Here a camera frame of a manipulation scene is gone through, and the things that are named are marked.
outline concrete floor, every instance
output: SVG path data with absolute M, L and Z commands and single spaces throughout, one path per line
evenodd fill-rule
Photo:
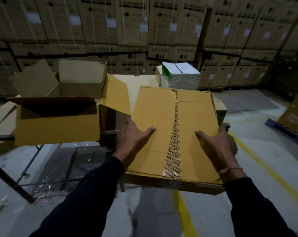
M 298 145 L 264 125 L 267 118 L 277 120 L 285 111 L 286 102 L 271 93 L 258 90 L 231 91 L 216 94 L 228 108 L 225 122 L 260 160 L 260 165 L 246 149 L 238 145 L 237 159 L 246 174 L 251 177 L 265 197 L 270 199 L 286 223 L 298 234 Z M 62 179 L 75 151 L 76 160 L 70 178 L 83 176 L 99 166 L 110 153 L 96 142 L 45 145 L 28 170 L 29 177 L 21 184 Z M 0 166 L 17 179 L 36 148 L 24 146 L 0 156 Z M 285 188 L 275 175 L 264 167 L 270 167 L 288 185 Z M 27 187 L 38 196 L 66 194 L 75 186 L 61 185 Z M 193 228 L 199 236 L 234 236 L 230 218 L 231 204 L 226 193 L 217 196 L 181 191 L 190 218 L 175 208 L 174 192 L 166 189 L 128 186 L 118 194 L 108 212 L 103 237 L 189 237 L 187 229 Z M 0 180 L 0 199 L 5 207 L 0 211 L 0 237 L 28 236 L 63 199 L 64 196 L 42 199 L 27 204 L 18 194 Z M 186 226 L 191 219 L 193 226 Z

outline person's right hand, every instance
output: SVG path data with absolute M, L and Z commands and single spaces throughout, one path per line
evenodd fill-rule
M 209 153 L 208 157 L 218 173 L 228 167 L 239 167 L 239 164 L 235 158 L 235 155 L 238 151 L 237 144 L 234 138 L 227 133 L 225 127 L 220 126 L 218 134 L 215 136 L 206 135 L 203 131 L 200 130 L 195 131 L 195 134 L 200 142 L 202 149 L 205 150 L 205 148 L 210 148 L 212 150 L 212 153 Z M 231 174 L 237 173 L 239 176 L 238 178 L 246 176 L 242 169 L 232 169 L 229 170 L 227 173 L 228 175 L 221 175 L 223 183 L 232 180 Z

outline black sleeve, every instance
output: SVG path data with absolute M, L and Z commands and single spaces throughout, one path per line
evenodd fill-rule
M 249 177 L 224 185 L 232 203 L 231 218 L 236 237 L 297 236 Z
M 101 236 L 123 164 L 112 156 L 88 172 L 30 236 Z

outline yellow floor line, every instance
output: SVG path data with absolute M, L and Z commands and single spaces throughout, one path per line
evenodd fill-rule
M 180 191 L 172 191 L 175 209 L 179 212 L 182 229 L 185 237 L 198 237 L 190 213 L 184 203 Z
M 298 192 L 291 187 L 284 179 L 281 178 L 271 167 L 269 167 L 264 160 L 255 155 L 252 150 L 245 145 L 238 137 L 236 137 L 231 131 L 229 134 L 235 139 L 235 142 L 252 158 L 257 162 L 273 179 L 275 179 L 287 192 L 298 202 Z

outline white label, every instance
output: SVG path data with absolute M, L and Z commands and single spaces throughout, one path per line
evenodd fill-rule
M 148 32 L 148 23 L 140 23 L 139 24 L 139 31 L 140 32 Z
M 203 25 L 200 25 L 200 24 L 196 24 L 196 25 L 195 25 L 195 30 L 194 30 L 194 32 L 197 33 L 197 36 L 198 36 L 198 37 L 200 37 L 200 35 L 201 35 L 202 28 L 203 28 Z
M 116 28 L 116 19 L 115 18 L 107 18 L 106 25 L 108 28 Z
M 270 32 L 266 31 L 265 34 L 263 35 L 263 39 L 268 39 L 270 37 Z
M 284 32 L 283 35 L 281 36 L 281 40 L 284 40 L 287 36 L 287 32 Z
M 74 25 L 74 26 L 80 26 L 81 25 L 81 19 L 80 19 L 80 16 L 77 16 L 77 15 L 69 15 L 70 17 L 70 21 L 71 21 L 71 24 Z
M 26 16 L 30 23 L 41 24 L 41 19 L 38 12 L 26 12 Z
M 230 32 L 230 27 L 225 27 L 223 35 L 227 36 Z
M 177 23 L 170 23 L 170 31 L 176 31 Z
M 244 37 L 247 37 L 249 34 L 250 34 L 250 32 L 251 32 L 251 29 L 246 29 L 245 31 L 244 31 Z

